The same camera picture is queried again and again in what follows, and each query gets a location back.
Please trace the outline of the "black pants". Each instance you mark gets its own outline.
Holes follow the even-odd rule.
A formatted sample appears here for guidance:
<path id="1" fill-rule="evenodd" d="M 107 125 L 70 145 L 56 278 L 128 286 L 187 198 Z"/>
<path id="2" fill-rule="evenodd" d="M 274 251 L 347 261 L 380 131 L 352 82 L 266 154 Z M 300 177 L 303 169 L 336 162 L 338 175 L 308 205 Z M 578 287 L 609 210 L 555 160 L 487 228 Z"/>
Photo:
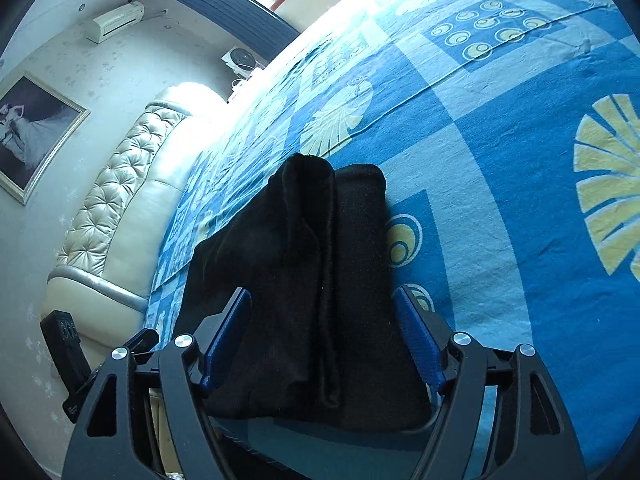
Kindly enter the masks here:
<path id="1" fill-rule="evenodd" d="M 347 431 L 424 426 L 427 388 L 402 340 L 386 260 L 386 181 L 296 154 L 194 250 L 175 330 L 252 297 L 210 416 L 321 422 Z"/>

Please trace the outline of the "tufted cream headboard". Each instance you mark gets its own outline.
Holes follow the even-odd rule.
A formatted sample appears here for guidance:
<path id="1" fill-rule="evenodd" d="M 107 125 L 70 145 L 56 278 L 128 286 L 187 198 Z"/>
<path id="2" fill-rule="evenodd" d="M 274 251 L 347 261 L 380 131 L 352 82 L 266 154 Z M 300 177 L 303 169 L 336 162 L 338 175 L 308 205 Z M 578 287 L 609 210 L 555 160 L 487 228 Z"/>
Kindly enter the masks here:
<path id="1" fill-rule="evenodd" d="M 48 276 L 44 314 L 70 313 L 97 358 L 142 326 L 169 221 L 227 103 L 183 82 L 152 99 L 104 162 Z"/>

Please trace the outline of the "framed black white picture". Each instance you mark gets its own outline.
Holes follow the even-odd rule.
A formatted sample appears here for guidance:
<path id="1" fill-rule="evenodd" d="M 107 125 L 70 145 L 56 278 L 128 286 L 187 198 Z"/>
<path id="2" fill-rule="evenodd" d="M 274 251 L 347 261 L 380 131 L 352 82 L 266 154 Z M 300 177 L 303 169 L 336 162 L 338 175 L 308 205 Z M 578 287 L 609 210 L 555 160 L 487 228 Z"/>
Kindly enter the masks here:
<path id="1" fill-rule="evenodd" d="M 89 115 L 24 70 L 2 81 L 2 190 L 26 205 L 55 154 Z"/>

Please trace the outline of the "white air conditioner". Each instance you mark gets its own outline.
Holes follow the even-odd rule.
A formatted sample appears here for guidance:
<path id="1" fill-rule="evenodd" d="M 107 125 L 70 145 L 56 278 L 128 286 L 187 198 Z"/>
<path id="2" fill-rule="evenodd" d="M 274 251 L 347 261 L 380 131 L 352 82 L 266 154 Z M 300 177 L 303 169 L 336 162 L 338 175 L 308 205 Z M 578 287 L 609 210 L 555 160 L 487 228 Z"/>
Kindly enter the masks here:
<path id="1" fill-rule="evenodd" d="M 85 26 L 85 37 L 94 44 L 113 37 L 122 30 L 142 21 L 144 5 L 133 1 L 108 11 L 88 21 Z"/>

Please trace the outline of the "white fan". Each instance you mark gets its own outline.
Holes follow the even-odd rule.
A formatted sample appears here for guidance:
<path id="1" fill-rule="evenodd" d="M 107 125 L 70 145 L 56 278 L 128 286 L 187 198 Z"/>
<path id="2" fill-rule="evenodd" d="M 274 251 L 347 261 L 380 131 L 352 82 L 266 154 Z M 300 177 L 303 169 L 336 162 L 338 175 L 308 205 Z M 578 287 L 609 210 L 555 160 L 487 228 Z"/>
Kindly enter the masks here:
<path id="1" fill-rule="evenodd" d="M 262 63 L 256 60 L 249 50 L 240 47 L 230 49 L 222 56 L 221 61 L 224 62 L 235 75 L 243 79 L 250 78 L 255 70 L 263 70 L 265 68 Z"/>

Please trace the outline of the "blue patterned bed sheet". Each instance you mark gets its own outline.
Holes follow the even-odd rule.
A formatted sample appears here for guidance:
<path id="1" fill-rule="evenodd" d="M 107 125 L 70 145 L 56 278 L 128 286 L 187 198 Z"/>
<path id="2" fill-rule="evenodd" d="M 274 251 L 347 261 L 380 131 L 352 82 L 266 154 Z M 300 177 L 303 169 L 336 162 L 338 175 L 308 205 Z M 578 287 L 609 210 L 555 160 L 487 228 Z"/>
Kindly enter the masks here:
<path id="1" fill-rule="evenodd" d="M 195 245 L 293 153 L 387 182 L 393 279 L 486 346 L 541 354 L 586 466 L 639 417 L 639 44 L 615 0 L 343 0 L 198 156 L 145 325 Z"/>

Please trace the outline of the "dark blue right curtain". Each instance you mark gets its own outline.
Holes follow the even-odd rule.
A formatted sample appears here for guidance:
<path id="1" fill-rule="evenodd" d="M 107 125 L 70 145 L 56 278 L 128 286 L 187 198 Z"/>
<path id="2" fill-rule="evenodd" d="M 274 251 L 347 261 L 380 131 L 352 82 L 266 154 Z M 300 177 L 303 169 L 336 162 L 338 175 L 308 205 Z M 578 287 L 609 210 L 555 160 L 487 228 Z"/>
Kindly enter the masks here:
<path id="1" fill-rule="evenodd" d="M 176 0 L 271 62 L 299 31 L 256 0 Z"/>

